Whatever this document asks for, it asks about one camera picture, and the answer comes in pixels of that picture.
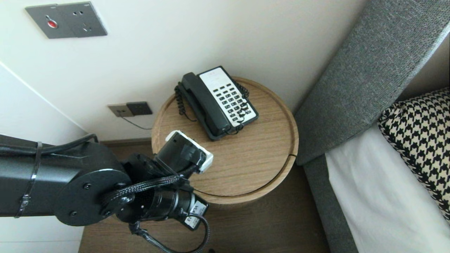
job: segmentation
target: baseboard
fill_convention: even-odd
[[[135,145],[152,145],[152,138],[137,138],[126,140],[105,140],[101,143],[107,147],[123,147],[123,146],[135,146]]]

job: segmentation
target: round side table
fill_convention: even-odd
[[[179,115],[175,95],[162,106],[152,129],[154,153],[171,131],[181,130],[214,154],[211,167],[189,180],[197,195],[221,205],[244,203],[269,193],[287,176],[298,150],[297,125],[283,101],[259,83],[233,79],[248,89],[250,102],[259,113],[259,118],[237,135],[210,140],[200,123]],[[187,115],[194,119],[189,104],[184,103]]]

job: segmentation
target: houndstooth pillow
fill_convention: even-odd
[[[449,103],[449,88],[397,102],[382,113],[378,127],[450,224]]]

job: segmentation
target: red button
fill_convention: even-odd
[[[57,24],[55,21],[53,21],[53,20],[47,21],[47,24],[48,24],[49,27],[51,27],[51,28],[58,28],[58,24]]]

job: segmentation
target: telephone handset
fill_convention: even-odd
[[[237,134],[258,118],[248,91],[236,83],[222,66],[201,74],[187,73],[175,88],[180,114],[186,114],[184,97],[211,140]]]

